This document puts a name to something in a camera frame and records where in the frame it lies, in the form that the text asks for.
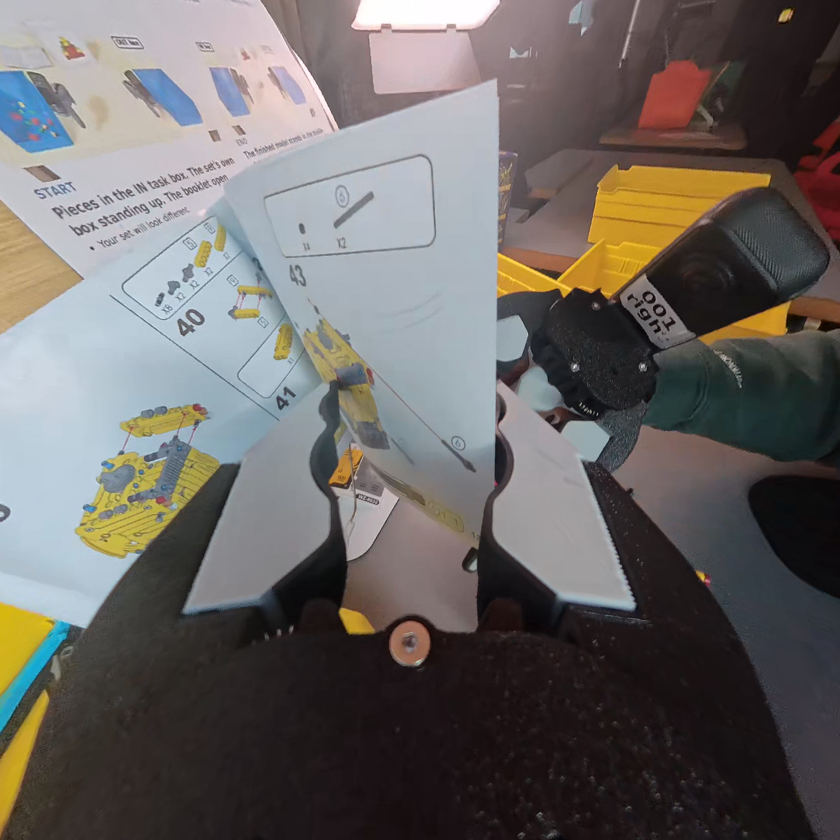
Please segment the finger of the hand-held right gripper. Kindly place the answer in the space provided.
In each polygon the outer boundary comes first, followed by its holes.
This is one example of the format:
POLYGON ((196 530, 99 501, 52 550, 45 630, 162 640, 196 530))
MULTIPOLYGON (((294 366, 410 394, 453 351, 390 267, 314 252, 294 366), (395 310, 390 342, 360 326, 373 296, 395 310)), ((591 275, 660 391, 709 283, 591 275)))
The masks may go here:
POLYGON ((498 298, 498 364, 517 364, 527 356, 534 334, 559 299, 559 290, 511 292, 498 298))
POLYGON ((548 375, 538 365, 527 367, 520 375, 510 371, 500 378, 500 386, 519 397, 552 428, 560 431, 573 422, 580 422, 581 415, 565 405, 560 391, 549 382, 548 375))

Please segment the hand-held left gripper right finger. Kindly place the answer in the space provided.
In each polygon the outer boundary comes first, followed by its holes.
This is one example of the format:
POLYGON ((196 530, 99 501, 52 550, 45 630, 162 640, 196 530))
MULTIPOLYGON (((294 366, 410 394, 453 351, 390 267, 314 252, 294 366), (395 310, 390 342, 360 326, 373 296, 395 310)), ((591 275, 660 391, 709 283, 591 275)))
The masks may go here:
POLYGON ((499 597, 523 611, 636 610, 588 463, 501 382, 497 406, 501 471, 479 538, 479 610, 499 597))

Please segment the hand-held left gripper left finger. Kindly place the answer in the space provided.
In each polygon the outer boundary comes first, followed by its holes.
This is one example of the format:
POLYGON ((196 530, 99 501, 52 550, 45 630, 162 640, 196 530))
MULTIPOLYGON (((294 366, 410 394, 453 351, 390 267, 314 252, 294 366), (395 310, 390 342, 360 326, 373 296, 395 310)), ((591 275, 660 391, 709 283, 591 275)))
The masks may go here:
POLYGON ((339 391, 322 384, 242 458, 186 597, 186 615, 259 606, 299 615, 312 598, 340 606, 347 553, 338 498, 339 391))

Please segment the lego instruction booklet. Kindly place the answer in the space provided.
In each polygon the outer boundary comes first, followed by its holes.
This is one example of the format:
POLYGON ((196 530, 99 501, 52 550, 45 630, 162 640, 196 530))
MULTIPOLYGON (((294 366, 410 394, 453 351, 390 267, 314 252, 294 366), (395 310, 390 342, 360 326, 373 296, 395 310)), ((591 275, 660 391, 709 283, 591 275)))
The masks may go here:
POLYGON ((386 484, 477 544, 492 479, 498 99, 270 156, 2 334, 2 603, 87 625, 322 384, 386 484))

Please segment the person's right forearm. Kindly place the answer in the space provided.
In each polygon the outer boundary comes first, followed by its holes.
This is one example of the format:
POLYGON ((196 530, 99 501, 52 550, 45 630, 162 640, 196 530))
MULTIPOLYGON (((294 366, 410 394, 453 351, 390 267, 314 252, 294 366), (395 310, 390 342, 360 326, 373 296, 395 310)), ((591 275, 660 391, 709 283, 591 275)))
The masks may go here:
POLYGON ((683 343, 655 357, 644 424, 838 468, 839 331, 683 343))

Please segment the yellow grey sticker sheet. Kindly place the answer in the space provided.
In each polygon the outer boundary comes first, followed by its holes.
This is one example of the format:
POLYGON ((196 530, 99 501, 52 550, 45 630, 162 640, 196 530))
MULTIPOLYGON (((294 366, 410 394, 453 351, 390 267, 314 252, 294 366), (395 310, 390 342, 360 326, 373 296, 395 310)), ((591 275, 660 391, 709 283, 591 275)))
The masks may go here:
POLYGON ((339 500, 346 559, 353 562, 373 546, 398 502, 365 456, 353 484, 329 486, 339 500))

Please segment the dark blue toy box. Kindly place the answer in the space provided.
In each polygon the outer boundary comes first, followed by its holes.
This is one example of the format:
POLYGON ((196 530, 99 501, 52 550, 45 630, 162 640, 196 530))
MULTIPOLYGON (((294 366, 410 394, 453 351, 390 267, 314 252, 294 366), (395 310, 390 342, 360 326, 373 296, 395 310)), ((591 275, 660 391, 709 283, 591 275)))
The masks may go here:
POLYGON ((497 250, 502 251, 505 239, 512 189, 516 181, 518 155, 501 150, 498 155, 497 250))

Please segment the blue brick separator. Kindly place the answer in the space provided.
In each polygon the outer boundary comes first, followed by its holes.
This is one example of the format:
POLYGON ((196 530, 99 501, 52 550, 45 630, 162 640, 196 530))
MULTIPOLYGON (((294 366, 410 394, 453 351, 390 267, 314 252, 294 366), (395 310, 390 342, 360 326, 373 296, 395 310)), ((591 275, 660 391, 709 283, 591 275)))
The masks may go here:
POLYGON ((3 620, 1 676, 1 729, 4 730, 28 689, 67 639, 71 625, 65 622, 27 620, 23 625, 3 620))

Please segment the orange plastic bin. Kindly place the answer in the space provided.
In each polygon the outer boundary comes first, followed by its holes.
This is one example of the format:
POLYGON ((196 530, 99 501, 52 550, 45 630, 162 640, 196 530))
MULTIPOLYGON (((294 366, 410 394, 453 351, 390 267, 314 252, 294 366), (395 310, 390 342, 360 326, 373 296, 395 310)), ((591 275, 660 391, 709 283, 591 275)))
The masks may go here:
POLYGON ((641 130, 681 130, 693 119, 711 78, 710 68, 689 59, 673 60, 655 73, 639 114, 641 130))

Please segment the red plastic bin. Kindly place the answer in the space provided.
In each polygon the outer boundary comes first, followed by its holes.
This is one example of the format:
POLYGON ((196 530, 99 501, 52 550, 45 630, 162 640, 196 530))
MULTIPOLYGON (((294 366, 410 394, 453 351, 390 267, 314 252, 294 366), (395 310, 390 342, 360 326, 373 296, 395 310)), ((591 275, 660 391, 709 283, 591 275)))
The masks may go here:
POLYGON ((839 243, 839 119, 799 160, 794 178, 830 239, 839 243))

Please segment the white light panel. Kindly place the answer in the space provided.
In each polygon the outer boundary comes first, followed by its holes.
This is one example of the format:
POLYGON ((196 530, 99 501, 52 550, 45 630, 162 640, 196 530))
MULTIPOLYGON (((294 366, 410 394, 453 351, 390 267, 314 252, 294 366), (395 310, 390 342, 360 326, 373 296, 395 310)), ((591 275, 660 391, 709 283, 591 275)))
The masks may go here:
POLYGON ((433 95, 480 84, 470 35, 499 1, 360 1, 352 29, 367 35, 377 96, 433 95))

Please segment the white task instruction sheet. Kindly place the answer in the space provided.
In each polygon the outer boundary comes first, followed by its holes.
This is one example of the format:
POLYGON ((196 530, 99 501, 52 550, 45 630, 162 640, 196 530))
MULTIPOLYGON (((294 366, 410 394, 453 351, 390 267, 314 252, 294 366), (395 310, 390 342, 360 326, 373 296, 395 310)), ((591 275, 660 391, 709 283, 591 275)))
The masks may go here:
POLYGON ((83 277, 336 129, 262 2, 1 2, 2 201, 83 277))

